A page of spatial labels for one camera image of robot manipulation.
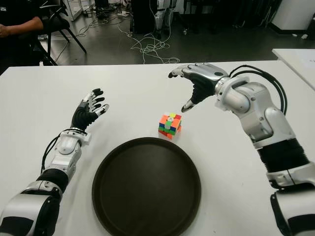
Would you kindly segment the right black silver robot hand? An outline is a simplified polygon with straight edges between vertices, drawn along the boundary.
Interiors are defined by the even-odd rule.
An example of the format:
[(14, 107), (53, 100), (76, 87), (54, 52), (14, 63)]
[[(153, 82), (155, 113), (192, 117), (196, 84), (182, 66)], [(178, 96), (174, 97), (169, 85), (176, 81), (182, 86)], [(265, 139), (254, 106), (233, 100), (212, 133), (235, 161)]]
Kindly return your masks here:
[(213, 96), (215, 86), (219, 80), (228, 77), (228, 73), (213, 64), (204, 62), (178, 66), (168, 74), (169, 78), (177, 76), (188, 79), (193, 84), (192, 96), (181, 108), (184, 113), (207, 97)]

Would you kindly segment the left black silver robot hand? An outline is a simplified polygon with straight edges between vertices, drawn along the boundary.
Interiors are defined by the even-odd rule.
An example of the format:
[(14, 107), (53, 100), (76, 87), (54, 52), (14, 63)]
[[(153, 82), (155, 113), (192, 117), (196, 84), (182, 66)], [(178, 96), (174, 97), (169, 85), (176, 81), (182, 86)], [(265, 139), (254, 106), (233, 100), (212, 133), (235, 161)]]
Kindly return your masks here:
[(102, 104), (105, 101), (103, 93), (100, 88), (96, 88), (81, 100), (72, 116), (71, 128), (85, 131), (89, 125), (108, 111), (109, 104)]

